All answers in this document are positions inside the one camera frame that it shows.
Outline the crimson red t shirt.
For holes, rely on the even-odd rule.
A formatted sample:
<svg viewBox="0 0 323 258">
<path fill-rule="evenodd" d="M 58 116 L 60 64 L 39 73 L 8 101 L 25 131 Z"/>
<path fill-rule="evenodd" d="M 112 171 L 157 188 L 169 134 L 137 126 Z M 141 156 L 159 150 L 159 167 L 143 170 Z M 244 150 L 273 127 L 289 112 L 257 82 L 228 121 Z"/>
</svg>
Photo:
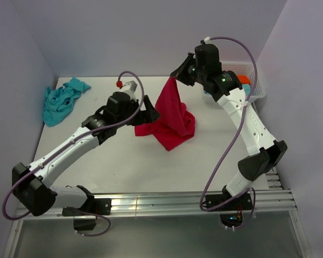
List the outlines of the crimson red t shirt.
<svg viewBox="0 0 323 258">
<path fill-rule="evenodd" d="M 135 127 L 135 136 L 153 135 L 167 150 L 171 151 L 195 135 L 195 117 L 180 99 L 177 82 L 169 78 L 165 83 L 155 109 L 160 117 L 157 121 Z"/>
</svg>

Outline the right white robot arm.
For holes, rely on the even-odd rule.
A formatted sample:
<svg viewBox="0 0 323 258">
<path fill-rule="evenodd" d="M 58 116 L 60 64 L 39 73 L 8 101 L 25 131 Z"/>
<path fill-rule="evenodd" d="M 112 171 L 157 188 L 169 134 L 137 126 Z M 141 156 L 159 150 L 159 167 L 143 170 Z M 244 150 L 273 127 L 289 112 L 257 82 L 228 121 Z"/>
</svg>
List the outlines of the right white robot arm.
<svg viewBox="0 0 323 258">
<path fill-rule="evenodd" d="M 261 122 L 249 102 L 251 94 L 245 92 L 237 75 L 222 69 L 219 49 L 210 38 L 196 46 L 194 53 L 188 54 L 171 77 L 185 85 L 202 85 L 236 126 L 232 143 L 238 137 L 242 137 L 245 143 L 248 156 L 238 162 L 237 174 L 223 188 L 223 206 L 235 209 L 241 202 L 239 194 L 280 162 L 287 151 L 287 144 L 283 140 L 278 141 Z"/>
</svg>

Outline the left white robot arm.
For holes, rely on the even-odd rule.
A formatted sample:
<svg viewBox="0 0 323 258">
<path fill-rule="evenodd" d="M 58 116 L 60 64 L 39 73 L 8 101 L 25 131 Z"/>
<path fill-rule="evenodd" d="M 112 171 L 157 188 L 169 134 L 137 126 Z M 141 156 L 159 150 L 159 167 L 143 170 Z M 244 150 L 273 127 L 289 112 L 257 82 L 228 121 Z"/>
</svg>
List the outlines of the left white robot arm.
<svg viewBox="0 0 323 258">
<path fill-rule="evenodd" d="M 160 114 L 145 95 L 142 103 L 135 96 L 137 84 L 130 81 L 108 97 L 106 105 L 82 122 L 57 148 L 28 166 L 17 164 L 12 170 L 13 195 L 34 216 L 54 207 L 76 209 L 89 214 L 94 195 L 85 187 L 55 188 L 56 179 L 80 157 L 100 146 L 124 126 L 155 122 Z"/>
</svg>

